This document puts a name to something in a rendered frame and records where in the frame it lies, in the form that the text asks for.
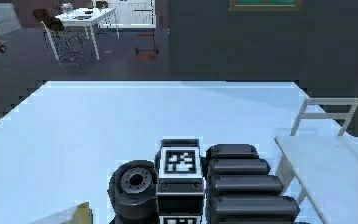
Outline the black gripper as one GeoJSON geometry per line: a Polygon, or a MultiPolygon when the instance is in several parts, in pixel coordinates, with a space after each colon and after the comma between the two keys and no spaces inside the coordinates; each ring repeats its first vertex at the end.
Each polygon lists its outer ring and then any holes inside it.
{"type": "Polygon", "coordinates": [[[115,217],[109,224],[157,224],[154,164],[133,160],[112,174],[107,190],[115,217]]]}

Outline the yellow box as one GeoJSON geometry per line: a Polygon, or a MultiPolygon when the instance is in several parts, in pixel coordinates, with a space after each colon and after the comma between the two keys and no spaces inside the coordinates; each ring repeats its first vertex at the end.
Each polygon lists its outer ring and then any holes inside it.
{"type": "Polygon", "coordinates": [[[30,224],[93,224],[93,213],[89,203],[84,202],[30,224]]]}

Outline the red stool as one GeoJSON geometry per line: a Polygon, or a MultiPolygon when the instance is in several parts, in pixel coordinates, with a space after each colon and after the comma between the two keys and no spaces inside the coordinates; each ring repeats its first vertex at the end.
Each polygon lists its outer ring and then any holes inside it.
{"type": "Polygon", "coordinates": [[[156,45],[155,32],[151,33],[141,33],[138,34],[138,37],[151,37],[152,38],[152,47],[149,49],[140,49],[135,47],[135,56],[138,60],[155,60],[160,54],[160,49],[156,45]]]}

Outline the white cupboard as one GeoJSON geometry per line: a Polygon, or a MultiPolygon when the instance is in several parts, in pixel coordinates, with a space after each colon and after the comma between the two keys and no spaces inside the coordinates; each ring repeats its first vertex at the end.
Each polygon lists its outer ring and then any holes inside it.
{"type": "Polygon", "coordinates": [[[155,0],[104,0],[114,12],[99,22],[100,28],[154,29],[155,0]]]}

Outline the white dining table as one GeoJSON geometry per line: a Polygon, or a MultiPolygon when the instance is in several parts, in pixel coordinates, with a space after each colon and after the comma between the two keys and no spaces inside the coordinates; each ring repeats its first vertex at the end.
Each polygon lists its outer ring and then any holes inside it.
{"type": "Polygon", "coordinates": [[[96,59],[99,60],[100,53],[96,40],[95,27],[97,27],[102,20],[110,16],[116,17],[115,8],[77,8],[70,14],[57,15],[57,18],[65,27],[82,27],[85,31],[86,38],[92,41],[96,59]]]}

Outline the framed green picture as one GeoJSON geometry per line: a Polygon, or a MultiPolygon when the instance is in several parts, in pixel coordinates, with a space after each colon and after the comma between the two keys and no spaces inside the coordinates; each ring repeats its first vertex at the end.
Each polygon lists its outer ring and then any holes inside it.
{"type": "Polygon", "coordinates": [[[298,11],[303,0],[229,0],[230,12],[298,11]]]}

